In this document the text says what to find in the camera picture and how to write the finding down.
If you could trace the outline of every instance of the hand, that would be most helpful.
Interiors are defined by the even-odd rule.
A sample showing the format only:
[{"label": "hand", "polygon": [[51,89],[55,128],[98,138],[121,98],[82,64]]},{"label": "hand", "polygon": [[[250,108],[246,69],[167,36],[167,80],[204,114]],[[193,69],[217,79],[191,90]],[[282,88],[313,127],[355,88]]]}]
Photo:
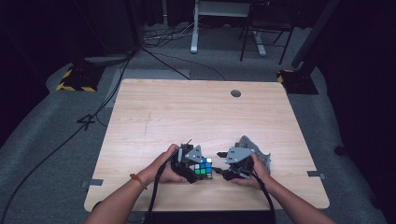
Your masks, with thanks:
[{"label": "hand", "polygon": [[[254,161],[254,170],[256,171],[257,176],[262,180],[262,182],[264,182],[265,187],[268,189],[268,184],[270,184],[274,179],[270,176],[270,173],[255,153],[251,154],[250,157]],[[251,177],[250,179],[234,178],[231,182],[240,186],[251,186],[255,189],[262,189],[259,182],[257,182],[254,177]]]},{"label": "hand", "polygon": [[[155,175],[157,174],[160,166],[163,165],[163,163],[177,150],[178,146],[172,144],[168,148],[168,150],[166,150],[159,157],[157,157],[157,159],[155,159],[148,167],[139,172],[138,176],[143,180],[143,182],[145,182],[146,186],[154,181]],[[187,179],[173,172],[171,164],[168,162],[165,166],[165,169],[163,170],[163,174],[160,177],[160,182],[166,181],[184,183],[187,182]]]}]

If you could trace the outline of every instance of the rubik's cube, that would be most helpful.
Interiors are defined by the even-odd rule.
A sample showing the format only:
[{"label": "rubik's cube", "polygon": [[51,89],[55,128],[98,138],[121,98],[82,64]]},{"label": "rubik's cube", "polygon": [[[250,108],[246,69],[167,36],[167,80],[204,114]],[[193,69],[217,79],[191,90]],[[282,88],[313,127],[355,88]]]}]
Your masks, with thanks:
[{"label": "rubik's cube", "polygon": [[203,158],[200,164],[195,164],[194,172],[199,179],[212,179],[212,158]]}]

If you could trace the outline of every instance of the bracelet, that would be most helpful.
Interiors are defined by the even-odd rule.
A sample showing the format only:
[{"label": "bracelet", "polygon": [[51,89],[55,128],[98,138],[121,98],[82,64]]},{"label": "bracelet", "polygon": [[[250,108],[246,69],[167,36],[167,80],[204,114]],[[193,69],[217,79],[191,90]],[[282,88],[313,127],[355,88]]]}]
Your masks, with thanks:
[{"label": "bracelet", "polygon": [[146,185],[143,183],[142,179],[140,179],[139,176],[137,176],[136,174],[131,174],[129,175],[132,179],[139,181],[140,185],[144,188],[144,189],[148,189],[148,187],[146,187]]}]

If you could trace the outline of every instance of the forearm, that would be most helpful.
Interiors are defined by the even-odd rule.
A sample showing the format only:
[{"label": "forearm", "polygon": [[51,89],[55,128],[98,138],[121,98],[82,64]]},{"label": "forearm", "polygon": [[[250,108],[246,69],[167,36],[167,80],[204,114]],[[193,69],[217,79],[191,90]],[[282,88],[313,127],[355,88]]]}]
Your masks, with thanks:
[{"label": "forearm", "polygon": [[293,223],[334,223],[312,204],[289,191],[274,179],[268,181],[268,192],[280,203]]},{"label": "forearm", "polygon": [[[145,175],[139,174],[138,176],[146,186],[151,183]],[[139,181],[131,178],[99,203],[85,223],[125,223],[143,190]]]}]

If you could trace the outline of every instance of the chair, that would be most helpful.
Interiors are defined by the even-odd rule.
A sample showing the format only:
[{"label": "chair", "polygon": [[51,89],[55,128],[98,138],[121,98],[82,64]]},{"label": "chair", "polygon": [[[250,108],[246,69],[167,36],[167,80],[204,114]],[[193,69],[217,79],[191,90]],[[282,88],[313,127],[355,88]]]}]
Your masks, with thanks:
[{"label": "chair", "polygon": [[[285,56],[286,49],[288,48],[291,35],[294,30],[294,26],[291,22],[291,15],[288,8],[283,6],[277,1],[259,1],[252,3],[249,7],[249,13],[247,15],[247,23],[242,29],[239,38],[244,34],[244,46],[242,47],[241,58],[239,61],[242,62],[245,52],[245,46],[248,39],[248,33],[250,31],[265,32],[265,33],[277,33],[279,34],[273,43],[263,44],[264,46],[282,47],[283,52],[280,57],[279,64],[282,64],[283,57]],[[289,32],[288,40],[285,45],[277,45],[276,41],[284,32]]]}]

